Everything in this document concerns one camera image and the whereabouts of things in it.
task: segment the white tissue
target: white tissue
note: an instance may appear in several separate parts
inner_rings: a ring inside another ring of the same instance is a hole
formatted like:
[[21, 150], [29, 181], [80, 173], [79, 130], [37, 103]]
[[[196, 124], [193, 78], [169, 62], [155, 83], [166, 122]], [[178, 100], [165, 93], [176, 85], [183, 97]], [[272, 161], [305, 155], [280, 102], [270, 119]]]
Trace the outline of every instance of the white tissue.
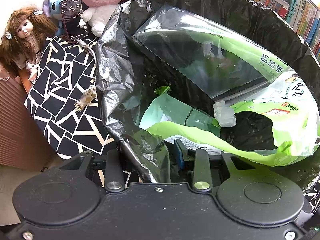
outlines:
[[221, 100], [214, 103], [214, 117], [221, 127], [232, 127], [236, 125], [235, 111], [226, 106], [225, 101]]

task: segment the doll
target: doll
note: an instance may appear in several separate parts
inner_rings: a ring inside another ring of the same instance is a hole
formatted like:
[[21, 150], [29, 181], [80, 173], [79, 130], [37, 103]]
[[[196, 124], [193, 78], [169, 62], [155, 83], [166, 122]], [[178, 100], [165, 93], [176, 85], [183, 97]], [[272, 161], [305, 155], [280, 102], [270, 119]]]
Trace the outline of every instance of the doll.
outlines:
[[42, 46], [48, 36], [54, 36], [57, 27], [42, 11], [24, 7], [13, 11], [6, 30], [0, 45], [4, 63], [11, 65], [13, 59], [25, 56], [26, 69], [30, 72], [29, 80], [34, 81], [42, 56]]

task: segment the blue plush toy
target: blue plush toy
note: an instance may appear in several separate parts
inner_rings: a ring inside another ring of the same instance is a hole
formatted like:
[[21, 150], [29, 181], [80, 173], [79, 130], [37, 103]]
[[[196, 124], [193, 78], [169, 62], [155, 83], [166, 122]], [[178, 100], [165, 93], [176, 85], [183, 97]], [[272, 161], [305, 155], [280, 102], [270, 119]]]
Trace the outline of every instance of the blue plush toy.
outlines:
[[42, 7], [43, 12], [50, 18], [56, 18], [59, 20], [59, 29], [56, 32], [56, 36], [60, 36], [63, 33], [63, 22], [60, 10], [60, 3], [64, 0], [44, 0]]

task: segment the black plastic bag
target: black plastic bag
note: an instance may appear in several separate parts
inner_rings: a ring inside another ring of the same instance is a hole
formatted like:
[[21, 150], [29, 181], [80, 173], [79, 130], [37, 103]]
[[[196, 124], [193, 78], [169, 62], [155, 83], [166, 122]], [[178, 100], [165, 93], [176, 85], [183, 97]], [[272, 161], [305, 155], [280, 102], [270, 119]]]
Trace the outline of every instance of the black plastic bag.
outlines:
[[[271, 9], [248, 0], [131, 0], [120, 5], [97, 43], [98, 100], [108, 133], [120, 141], [126, 157], [144, 181], [170, 182], [168, 150], [161, 138], [140, 129], [142, 115], [156, 97], [154, 88], [170, 84], [172, 96], [213, 116], [212, 100], [175, 69], [161, 75], [160, 59], [150, 60], [133, 44], [132, 35], [164, 4], [222, 24], [265, 47], [287, 62], [320, 104], [319, 64], [308, 45]], [[320, 177], [318, 151], [305, 160], [277, 167], [303, 189]]]

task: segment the hair clip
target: hair clip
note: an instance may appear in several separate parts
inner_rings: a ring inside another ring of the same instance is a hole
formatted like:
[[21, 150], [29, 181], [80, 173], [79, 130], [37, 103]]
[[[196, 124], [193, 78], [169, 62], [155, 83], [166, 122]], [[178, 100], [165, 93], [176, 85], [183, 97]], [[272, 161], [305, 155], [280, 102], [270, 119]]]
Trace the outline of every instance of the hair clip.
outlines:
[[9, 32], [5, 33], [5, 36], [7, 37], [7, 39], [11, 40], [12, 39], [12, 35]]
[[33, 14], [34, 15], [39, 15], [39, 14], [42, 14], [43, 13], [43, 11], [36, 11], [36, 12], [34, 12]]

